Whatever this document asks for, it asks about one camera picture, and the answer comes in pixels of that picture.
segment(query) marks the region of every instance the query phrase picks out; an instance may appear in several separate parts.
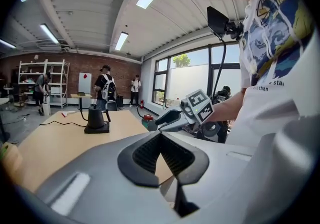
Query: white t-shirt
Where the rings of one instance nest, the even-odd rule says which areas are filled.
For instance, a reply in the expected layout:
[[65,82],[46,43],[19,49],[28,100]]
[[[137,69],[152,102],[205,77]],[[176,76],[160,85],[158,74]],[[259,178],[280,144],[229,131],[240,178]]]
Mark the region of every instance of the white t-shirt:
[[239,62],[246,92],[226,143],[257,147],[299,117],[284,77],[307,46],[313,20],[302,0],[250,0],[245,13]]
[[131,81],[131,85],[133,85],[134,87],[131,87],[131,92],[139,92],[138,86],[141,86],[141,81],[140,80],[135,80],[135,81]]

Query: concrete floor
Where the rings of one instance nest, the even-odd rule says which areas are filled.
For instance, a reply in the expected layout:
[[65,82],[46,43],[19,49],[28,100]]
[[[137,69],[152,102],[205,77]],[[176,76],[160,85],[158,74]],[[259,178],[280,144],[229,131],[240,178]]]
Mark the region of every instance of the concrete floor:
[[[39,126],[39,124],[43,123],[48,118],[46,116],[40,116],[36,107],[32,105],[27,105],[24,108],[18,109],[17,112],[8,111],[5,108],[6,105],[1,106],[2,111],[0,111],[2,122],[4,124],[21,120],[24,115],[29,114],[25,118],[25,120],[4,125],[4,130],[10,133],[10,139],[8,140],[8,142],[14,143],[16,145],[19,145],[34,129],[36,129]],[[77,111],[77,108],[77,105],[69,105],[68,107],[64,107],[63,111]],[[54,114],[57,111],[61,110],[62,109],[60,107],[52,106],[51,114]],[[125,105],[122,110],[130,110],[133,113],[133,115],[137,119],[139,119],[139,121],[141,120],[141,117],[139,117],[137,110],[134,107],[129,107],[128,105]],[[152,114],[146,111],[145,109],[139,109],[139,112],[142,116],[145,114]]]

